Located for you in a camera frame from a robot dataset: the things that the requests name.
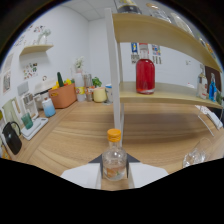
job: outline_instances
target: white shelf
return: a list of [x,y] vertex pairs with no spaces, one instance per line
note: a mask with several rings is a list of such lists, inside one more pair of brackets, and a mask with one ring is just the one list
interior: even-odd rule
[[196,97],[196,90],[189,87],[156,83],[155,92],[152,95],[144,95],[136,92],[135,82],[123,80],[120,48],[120,43],[123,42],[165,46],[185,53],[202,64],[220,71],[211,54],[189,33],[161,19],[131,13],[112,14],[111,9],[105,9],[105,19],[113,87],[114,126],[122,131],[122,136],[124,103],[192,104],[222,109],[218,103]]

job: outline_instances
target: red bottle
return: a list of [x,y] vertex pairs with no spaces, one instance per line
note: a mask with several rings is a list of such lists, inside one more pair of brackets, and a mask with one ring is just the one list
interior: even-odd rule
[[136,63],[136,91],[153,94],[155,90],[155,66],[149,59],[148,44],[139,44],[141,59]]

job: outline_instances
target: wooden table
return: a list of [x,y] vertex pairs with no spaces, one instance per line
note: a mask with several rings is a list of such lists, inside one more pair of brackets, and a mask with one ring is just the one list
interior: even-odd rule
[[[142,163],[161,167],[169,174],[182,169],[184,155],[207,137],[214,153],[224,154],[224,130],[217,130],[202,114],[214,137],[198,119],[194,105],[164,103],[125,104],[123,147]],[[57,176],[87,164],[108,147],[107,130],[114,127],[113,105],[75,102],[56,114],[30,140],[22,137],[23,147],[13,160],[37,166]],[[103,190],[128,189],[127,178],[118,182],[102,180]]]

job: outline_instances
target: wooden shelf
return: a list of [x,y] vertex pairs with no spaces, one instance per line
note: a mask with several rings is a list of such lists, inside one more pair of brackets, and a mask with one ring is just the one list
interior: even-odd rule
[[31,45],[31,46],[26,46],[23,48],[22,52],[20,55],[24,54],[30,54],[30,53],[35,53],[35,52],[45,52],[48,49],[52,48],[54,45]]
[[217,102],[196,97],[196,89],[167,83],[156,83],[154,94],[145,95],[136,92],[136,82],[121,82],[120,102],[188,104],[222,109]]
[[187,54],[221,72],[217,62],[199,40],[169,22],[131,13],[112,14],[112,18],[115,39],[118,43],[137,42],[161,45]]

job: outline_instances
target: orange bottle cap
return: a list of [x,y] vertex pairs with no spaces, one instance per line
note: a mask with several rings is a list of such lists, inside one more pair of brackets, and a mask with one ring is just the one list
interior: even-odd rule
[[110,142],[119,142],[121,140],[121,131],[119,129],[109,129],[107,131],[107,139]]

